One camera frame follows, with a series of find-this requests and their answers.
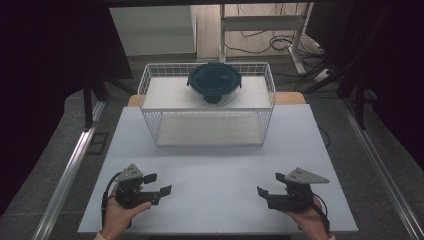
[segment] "white tabletop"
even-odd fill
[[[291,234],[293,220],[267,207],[256,187],[285,194],[275,173],[303,168],[330,180],[312,184],[329,208],[331,231],[357,231],[309,105],[275,106],[263,147],[155,146],[139,108],[124,108],[109,152],[79,227],[101,229],[101,197],[110,178],[131,163],[158,180],[144,186],[172,193],[136,216],[127,232],[170,234]]]

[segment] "floor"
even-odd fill
[[[319,54],[322,49],[310,41],[307,36],[302,37],[305,45],[305,49],[302,48],[304,53]],[[134,78],[122,80],[122,82],[137,89],[147,63],[203,62],[214,59],[216,56],[209,55],[205,59],[178,55],[131,57],[128,60]],[[252,59],[270,64],[277,91],[293,91],[314,83],[312,79],[297,76],[287,51],[278,54],[255,54],[249,58],[242,55],[229,55],[228,61],[251,61]],[[320,58],[311,57],[304,60],[307,70],[313,69],[313,66],[321,61]],[[94,238],[94,234],[78,234],[76,230],[101,170],[122,108],[126,106],[130,98],[121,89],[105,84],[110,97],[105,102],[96,134],[81,162],[49,239]],[[384,187],[384,181],[377,174],[378,168],[370,158],[366,147],[361,144],[360,137],[355,132],[349,115],[346,114],[345,102],[337,98],[335,90],[338,84],[339,82],[334,82],[319,91],[305,95],[317,125],[321,129],[323,141],[327,145],[328,154],[359,228],[359,232],[335,233],[337,239],[411,239],[404,220],[400,217],[399,209],[393,204],[394,200],[390,197],[390,191]],[[416,218],[424,219],[424,192],[421,191],[424,189],[423,171],[380,122],[372,110],[372,103],[365,105],[364,120],[367,127],[365,133],[372,141],[383,166],[407,200]],[[83,129],[83,97],[82,92],[77,92],[67,99],[65,114],[49,145],[6,213],[1,216],[0,239],[30,239],[34,235]],[[149,237],[125,235],[122,239],[149,239]],[[292,239],[305,239],[305,237],[299,233],[292,236]]]

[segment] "white wire basket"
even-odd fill
[[[148,64],[138,103],[157,146],[262,146],[275,103],[268,63],[226,63],[242,87],[223,106],[205,105],[187,86],[202,63]]]

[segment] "human hand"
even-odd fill
[[[314,197],[314,204],[322,209],[320,201]],[[328,240],[329,236],[325,230],[324,222],[321,216],[311,207],[302,212],[281,211],[298,224],[299,228],[310,240]]]
[[[116,189],[118,184],[115,184],[112,193],[107,201],[106,214],[103,230],[100,234],[108,240],[118,239],[119,236],[127,229],[131,219],[137,214],[142,213],[152,206],[151,202],[146,202],[132,209],[125,209],[115,199]]]

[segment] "black cable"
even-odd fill
[[[296,9],[294,11],[294,15],[297,15],[297,7],[299,6],[299,3],[296,3]]]
[[[328,142],[327,142],[327,144],[325,144],[325,148],[328,148],[329,146],[330,146],[330,144],[331,144],[331,141],[330,141],[330,134],[328,134],[328,132],[327,131],[325,131],[322,127],[320,127],[320,126],[318,126],[318,129],[321,131],[321,132],[323,132],[324,134],[325,134],[325,136],[327,137],[327,140],[328,140]]]
[[[314,79],[319,73],[320,73],[320,71],[322,71],[322,69],[324,69],[327,65],[329,65],[330,64],[330,62],[327,60],[327,59],[324,59],[324,60],[322,60],[318,65],[316,65],[314,68],[312,68],[309,72],[308,72],[308,74],[307,75],[305,75],[300,81],[299,81],[299,83],[298,84],[296,84],[296,86],[294,87],[294,89],[293,89],[293,91],[295,91],[295,92],[300,92],[300,87],[304,84],[304,83],[306,83],[306,82],[308,82],[308,81],[310,81],[310,80],[312,80],[312,79]]]
[[[252,51],[248,51],[248,50],[244,50],[244,49],[240,49],[240,48],[233,48],[233,47],[229,47],[229,46],[227,46],[227,44],[225,44],[225,43],[224,43],[224,46],[225,46],[226,48],[228,48],[228,49],[231,49],[231,50],[237,50],[237,51],[246,52],[246,53],[253,53],[253,54],[260,54],[260,53],[266,52],[268,49],[270,49],[270,48],[271,48],[271,46],[269,46],[269,47],[267,47],[265,50],[262,50],[262,51],[259,51],[259,52],[252,52]]]
[[[302,63],[303,65],[306,65],[308,67],[314,68],[316,65],[312,65],[310,63],[307,63],[305,61],[305,59],[309,59],[309,58],[319,58],[319,59],[325,59],[325,57],[316,57],[316,56],[302,56]]]
[[[324,222],[324,227],[325,227],[325,231],[328,233],[330,233],[330,220],[328,220],[327,215],[325,215],[321,209],[319,209],[319,207],[317,205],[315,205],[315,203],[309,203],[311,208],[318,213],[318,215],[321,217],[322,221]]]
[[[305,57],[320,57],[320,58],[324,58],[324,57],[326,57],[326,55],[325,54],[315,54],[315,53],[311,53],[311,52],[309,52],[307,49],[306,49],[306,47],[305,47],[305,45],[303,44],[303,42],[301,41],[301,40],[299,40],[299,43],[300,43],[300,45],[302,45],[302,48],[303,49],[297,49],[297,53],[299,54],[299,55],[301,55],[301,56],[305,56]]]
[[[115,174],[112,179],[110,179],[109,183],[107,184],[106,190],[103,193],[103,198],[102,198],[102,227],[104,227],[104,223],[105,223],[105,216],[106,216],[106,207],[107,207],[107,201],[109,199],[108,195],[109,195],[109,188],[113,183],[113,180],[115,180],[116,177],[118,177],[118,175],[121,174],[121,172]]]
[[[308,73],[306,73],[305,75],[290,75],[290,74],[286,74],[286,73],[280,73],[280,72],[272,72],[273,75],[282,75],[282,76],[286,76],[286,77],[302,77],[302,78],[306,78],[309,77],[313,74],[316,74],[317,70],[315,69],[316,67],[318,67],[318,65],[314,66]]]
[[[275,15],[278,15],[278,3],[274,3],[274,8],[269,12],[268,15],[271,15],[272,12],[275,10]]]
[[[240,16],[240,6],[239,6],[240,4],[237,4],[237,16]],[[271,13],[273,12],[275,10],[275,13],[277,14],[277,10],[278,10],[278,8],[277,8],[277,4],[275,4],[274,5],[274,8],[273,9],[271,9],[271,11],[268,13],[268,15],[271,15]],[[256,36],[256,35],[259,35],[259,34],[262,34],[262,33],[264,33],[264,32],[267,32],[268,30],[263,30],[263,31],[259,31],[259,32],[256,32],[256,33],[252,33],[252,34],[249,34],[249,35],[244,35],[243,34],[243,31],[240,31],[240,34],[243,36],[243,37],[253,37],[253,36]]]
[[[283,42],[283,43],[285,42],[285,43],[286,43],[286,45],[285,45],[284,47],[282,47],[282,48],[278,48],[278,47],[274,46],[274,44],[275,44],[275,43],[277,43],[277,42]],[[277,51],[284,51],[284,50],[288,49],[288,48],[290,47],[290,45],[291,45],[291,44],[293,44],[293,42],[292,42],[292,41],[290,41],[290,40],[288,40],[288,39],[286,39],[286,38],[284,38],[284,36],[277,35],[277,36],[273,36],[273,37],[269,40],[269,44],[270,44],[270,46],[271,46],[274,50],[277,50]]]
[[[286,14],[286,3],[282,3],[281,4],[281,9],[280,9],[280,15],[285,15]]]
[[[320,196],[318,196],[317,194],[315,194],[315,193],[314,193],[314,196],[315,196],[315,197],[317,197],[317,198],[321,201],[321,203],[324,205],[324,208],[325,208],[325,216],[327,217],[327,216],[328,216],[328,208],[327,208],[327,204],[325,204],[324,200],[323,200]]]

